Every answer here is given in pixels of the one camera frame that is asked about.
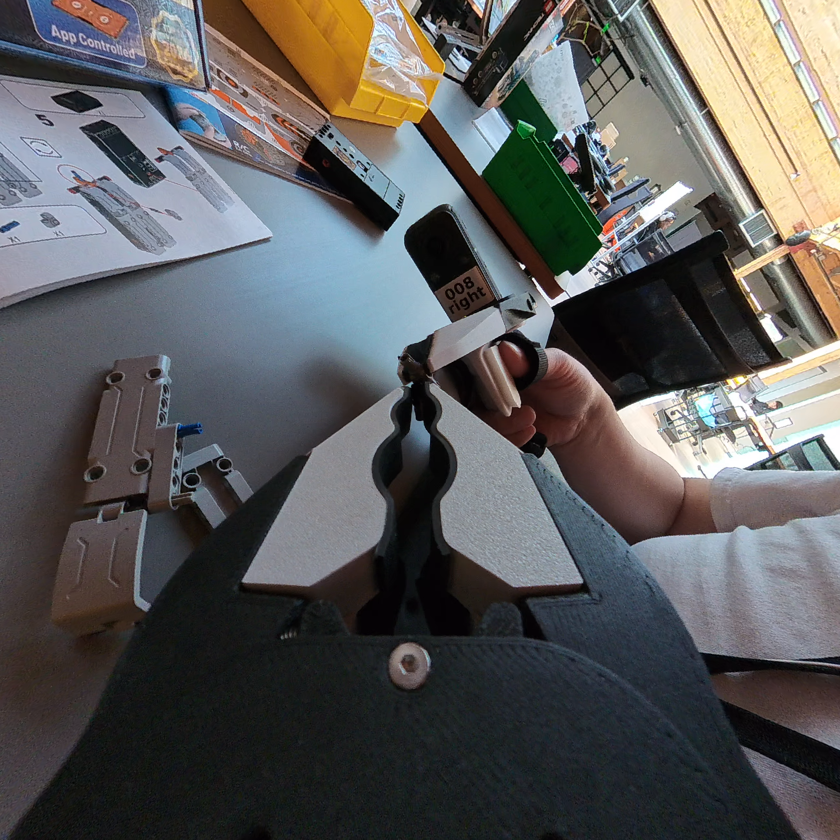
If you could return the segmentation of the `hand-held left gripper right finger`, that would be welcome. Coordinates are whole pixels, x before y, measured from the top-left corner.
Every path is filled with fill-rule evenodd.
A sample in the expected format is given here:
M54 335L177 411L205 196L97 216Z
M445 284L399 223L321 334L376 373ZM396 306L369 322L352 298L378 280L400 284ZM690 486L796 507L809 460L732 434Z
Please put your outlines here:
M432 552L420 596L435 634L476 634L495 603L585 595L523 454L439 386L420 386L430 437Z

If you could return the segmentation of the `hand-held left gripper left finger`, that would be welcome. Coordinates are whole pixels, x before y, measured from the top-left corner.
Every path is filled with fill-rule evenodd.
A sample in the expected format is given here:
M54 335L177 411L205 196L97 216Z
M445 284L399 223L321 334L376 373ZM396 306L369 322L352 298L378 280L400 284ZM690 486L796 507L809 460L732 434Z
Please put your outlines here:
M327 601L363 634L390 634L405 593L397 506L413 419L401 386L309 454L242 580L248 593Z

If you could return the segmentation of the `person's right forearm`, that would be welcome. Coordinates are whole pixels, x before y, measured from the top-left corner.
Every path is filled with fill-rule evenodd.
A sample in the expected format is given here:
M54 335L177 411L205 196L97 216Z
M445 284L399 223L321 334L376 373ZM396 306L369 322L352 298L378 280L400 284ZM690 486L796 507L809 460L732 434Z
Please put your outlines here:
M717 531L711 482L680 476L639 444L610 402L550 449L571 488L630 544Z

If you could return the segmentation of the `person's right hand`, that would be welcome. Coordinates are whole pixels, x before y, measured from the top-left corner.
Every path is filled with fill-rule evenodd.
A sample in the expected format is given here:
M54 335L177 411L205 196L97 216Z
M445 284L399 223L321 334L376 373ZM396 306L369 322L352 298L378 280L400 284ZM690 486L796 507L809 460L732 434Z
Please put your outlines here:
M634 444L614 405L585 367L562 350L546 350L542 379L520 392L521 406L509 416L483 411L478 415L515 445L535 433L547 438L559 463L582 459L594 463Z

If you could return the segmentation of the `black battery box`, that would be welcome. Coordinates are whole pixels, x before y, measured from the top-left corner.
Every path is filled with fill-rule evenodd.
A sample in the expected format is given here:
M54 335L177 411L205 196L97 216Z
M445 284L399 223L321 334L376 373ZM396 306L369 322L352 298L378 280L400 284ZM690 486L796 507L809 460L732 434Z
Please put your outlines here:
M404 191L331 122L313 135L303 160L377 227L388 230L399 217Z

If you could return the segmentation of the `green plastic bin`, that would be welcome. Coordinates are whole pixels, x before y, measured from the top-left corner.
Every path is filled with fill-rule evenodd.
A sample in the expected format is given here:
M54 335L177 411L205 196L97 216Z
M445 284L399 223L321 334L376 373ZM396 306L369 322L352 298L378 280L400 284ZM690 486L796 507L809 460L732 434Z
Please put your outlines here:
M519 121L482 172L555 276L580 272L602 225L531 124Z

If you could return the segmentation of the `black mesh chair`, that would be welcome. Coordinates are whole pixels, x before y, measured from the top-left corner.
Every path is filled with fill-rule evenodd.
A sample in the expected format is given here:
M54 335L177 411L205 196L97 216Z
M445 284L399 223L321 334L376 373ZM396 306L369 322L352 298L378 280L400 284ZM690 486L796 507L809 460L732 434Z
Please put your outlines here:
M556 304L549 347L581 362L619 410L786 362L742 293L727 249L717 231Z

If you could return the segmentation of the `black product box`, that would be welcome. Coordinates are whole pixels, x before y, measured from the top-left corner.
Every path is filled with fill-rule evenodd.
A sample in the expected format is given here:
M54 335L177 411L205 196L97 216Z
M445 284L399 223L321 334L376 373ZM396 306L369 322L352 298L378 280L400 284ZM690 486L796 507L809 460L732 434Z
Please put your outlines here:
M462 83L480 108L499 106L562 31L561 4L555 1L509 3Z

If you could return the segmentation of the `clear plastic bag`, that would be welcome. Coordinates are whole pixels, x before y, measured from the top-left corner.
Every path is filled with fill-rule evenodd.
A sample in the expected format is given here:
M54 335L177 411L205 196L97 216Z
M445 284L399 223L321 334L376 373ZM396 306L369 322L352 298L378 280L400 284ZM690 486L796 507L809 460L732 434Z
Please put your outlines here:
M397 1L362 1L373 30L363 78L427 107L445 64L414 18Z

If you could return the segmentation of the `white speckled sheet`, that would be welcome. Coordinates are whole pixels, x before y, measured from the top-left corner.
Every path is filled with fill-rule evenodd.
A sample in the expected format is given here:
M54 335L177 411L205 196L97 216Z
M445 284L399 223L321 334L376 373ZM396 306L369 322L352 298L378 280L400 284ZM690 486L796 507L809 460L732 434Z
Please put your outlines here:
M524 81L557 133L570 132L590 120L567 40L546 51L529 69Z

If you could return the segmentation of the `yellow plastic bin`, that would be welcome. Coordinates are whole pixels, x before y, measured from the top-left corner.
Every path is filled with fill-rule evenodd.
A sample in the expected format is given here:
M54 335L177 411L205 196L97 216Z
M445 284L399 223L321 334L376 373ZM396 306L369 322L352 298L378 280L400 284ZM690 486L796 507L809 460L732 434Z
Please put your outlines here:
M428 109L363 78L373 19L362 1L245 5L334 116L398 127Z

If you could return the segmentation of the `open instruction booklet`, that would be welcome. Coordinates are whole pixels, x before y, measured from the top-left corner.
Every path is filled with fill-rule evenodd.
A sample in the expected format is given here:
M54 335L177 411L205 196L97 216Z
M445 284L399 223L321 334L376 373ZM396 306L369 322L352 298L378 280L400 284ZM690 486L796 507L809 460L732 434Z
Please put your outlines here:
M1 306L272 233L136 90L2 76Z

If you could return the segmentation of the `blue building kit box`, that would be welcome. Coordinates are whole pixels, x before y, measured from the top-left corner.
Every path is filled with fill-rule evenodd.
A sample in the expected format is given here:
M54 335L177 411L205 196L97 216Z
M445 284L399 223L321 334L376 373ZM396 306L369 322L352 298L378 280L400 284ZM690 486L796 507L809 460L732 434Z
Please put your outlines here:
M1 47L158 86L208 84L199 1L2 1Z

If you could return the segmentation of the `silver ventilation duct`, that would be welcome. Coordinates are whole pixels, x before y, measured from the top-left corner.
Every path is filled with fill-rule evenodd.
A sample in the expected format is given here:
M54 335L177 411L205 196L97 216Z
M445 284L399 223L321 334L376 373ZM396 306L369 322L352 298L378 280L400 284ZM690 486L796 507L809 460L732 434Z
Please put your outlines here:
M738 224L757 214L759 221L769 222L760 199L651 2L637 5L624 19L621 30L640 75L665 105L731 220ZM834 329L791 257L776 257L760 271L808 343L820 347L835 340Z

